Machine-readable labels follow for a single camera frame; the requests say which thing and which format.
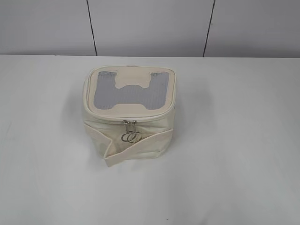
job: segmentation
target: white table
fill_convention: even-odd
[[[104,65],[178,75],[176,132],[107,168],[81,121]],[[299,225],[300,59],[0,56],[1,225]]]

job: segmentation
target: cosmetic bag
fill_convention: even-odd
[[[108,166],[160,156],[175,116],[176,76],[167,68],[102,67],[83,88],[83,122]]]

